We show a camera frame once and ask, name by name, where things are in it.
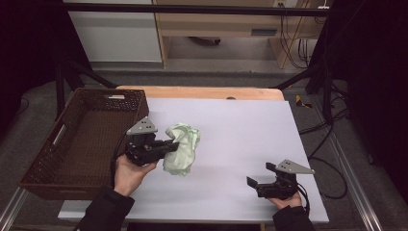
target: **gray floor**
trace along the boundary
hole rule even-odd
[[[223,39],[220,46],[211,52],[213,56],[208,54],[205,45],[197,44],[189,38],[179,38],[173,42],[175,46],[172,49],[175,50],[170,53],[171,59],[167,70],[142,68],[131,72],[100,71],[99,73],[123,85],[267,88],[281,83],[300,71],[295,68],[280,70],[267,64],[265,66],[269,69],[265,69],[265,66],[252,65],[256,63],[252,61],[257,59],[261,63],[270,62],[272,64],[274,62],[274,56],[265,52],[268,47],[261,39],[256,41]],[[229,47],[232,47],[232,44],[237,47],[240,42],[243,42],[241,47],[246,50],[246,53],[240,50],[234,55],[237,49],[232,50]],[[195,52],[195,57],[198,56],[198,58],[192,57],[191,52]],[[218,61],[217,68],[210,65],[214,64],[213,60]],[[89,87],[98,87],[96,83],[88,79],[86,82]],[[297,95],[300,95],[304,102],[309,101],[309,96],[305,94],[302,84],[284,90],[284,95],[285,99],[291,103],[293,117],[299,130],[320,123],[315,109],[295,105]],[[0,208],[6,207],[19,180],[37,155],[56,118],[54,83],[29,90],[24,98],[27,101],[22,101],[22,108],[27,102],[30,102],[27,109],[15,117],[8,135],[0,142],[0,169],[2,169]],[[342,100],[336,100],[333,104],[334,113],[345,107]],[[334,133],[362,183],[384,230],[408,230],[408,207],[397,193],[384,169],[369,164],[369,153],[362,145],[352,121],[347,118],[337,121],[334,125]],[[310,154],[324,135],[324,130],[321,130],[301,136],[306,153]],[[317,156],[338,166],[333,149],[328,142],[320,149]],[[311,161],[311,166],[317,172],[316,180],[322,193],[337,195],[343,190],[343,182],[332,169],[315,161]],[[360,213],[349,194],[339,200],[327,199],[323,202],[330,222],[318,224],[318,229],[366,230]],[[61,201],[45,201],[29,194],[15,219],[14,229],[17,230],[21,226],[27,227],[27,225],[34,225],[37,230],[57,230],[57,226],[72,226],[73,224],[68,221],[57,219],[61,205]]]

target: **light green cloth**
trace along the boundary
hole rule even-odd
[[[171,175],[186,176],[195,159],[195,148],[200,142],[200,132],[188,124],[177,123],[166,130],[166,134],[179,142],[177,151],[166,154],[163,161],[165,171]]]

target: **brown woven basket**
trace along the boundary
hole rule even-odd
[[[143,90],[77,89],[20,186],[48,200],[93,199],[110,186],[119,137],[148,113]]]

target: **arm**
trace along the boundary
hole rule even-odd
[[[138,188],[144,176],[156,168],[156,164],[138,167],[130,163],[125,155],[120,156],[116,161],[115,188],[101,189],[74,230],[120,230],[135,202],[129,196]]]
[[[312,222],[302,207],[299,192],[286,200],[278,198],[269,198],[268,200],[279,209],[273,216],[276,231],[315,231]]]

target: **black jacket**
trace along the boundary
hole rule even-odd
[[[102,188],[88,206],[75,231],[119,231],[135,200]],[[302,207],[286,207],[273,216],[276,231],[314,231]]]

